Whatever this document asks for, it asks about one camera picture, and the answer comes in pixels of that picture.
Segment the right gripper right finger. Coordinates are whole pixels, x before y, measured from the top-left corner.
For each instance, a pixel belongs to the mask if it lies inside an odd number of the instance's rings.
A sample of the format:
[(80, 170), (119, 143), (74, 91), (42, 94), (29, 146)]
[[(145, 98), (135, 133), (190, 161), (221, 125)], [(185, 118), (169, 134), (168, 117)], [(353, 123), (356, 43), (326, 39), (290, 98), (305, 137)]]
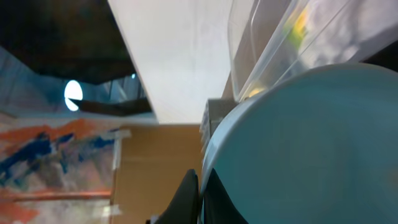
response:
[(204, 224), (248, 224), (234, 206), (214, 169), (204, 191)]

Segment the light blue bowl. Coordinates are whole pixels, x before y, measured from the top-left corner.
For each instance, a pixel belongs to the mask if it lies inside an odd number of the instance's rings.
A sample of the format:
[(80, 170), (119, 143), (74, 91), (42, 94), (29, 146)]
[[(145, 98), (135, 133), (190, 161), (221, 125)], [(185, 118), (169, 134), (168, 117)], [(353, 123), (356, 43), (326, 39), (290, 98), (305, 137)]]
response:
[(212, 135), (215, 172), (249, 223), (397, 222), (397, 73), (327, 65), (232, 110)]

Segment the green snack wrapper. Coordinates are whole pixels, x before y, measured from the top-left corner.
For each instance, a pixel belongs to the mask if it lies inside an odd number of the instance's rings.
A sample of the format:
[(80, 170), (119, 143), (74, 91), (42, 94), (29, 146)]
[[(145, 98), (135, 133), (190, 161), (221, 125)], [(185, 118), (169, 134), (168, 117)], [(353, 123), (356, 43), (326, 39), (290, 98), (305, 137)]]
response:
[(306, 34), (307, 34), (307, 22), (308, 22), (308, 7), (305, 7), (294, 22), (292, 29), (287, 35), (287, 40), (293, 45), (295, 49), (299, 49)]

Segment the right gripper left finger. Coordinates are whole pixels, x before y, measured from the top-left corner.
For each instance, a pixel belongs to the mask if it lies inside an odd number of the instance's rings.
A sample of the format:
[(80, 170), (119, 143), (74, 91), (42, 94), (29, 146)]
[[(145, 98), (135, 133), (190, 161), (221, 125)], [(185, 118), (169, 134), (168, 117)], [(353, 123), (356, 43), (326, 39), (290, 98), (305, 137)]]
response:
[(197, 224), (199, 207), (198, 176), (189, 169), (166, 210), (146, 220), (146, 224)]

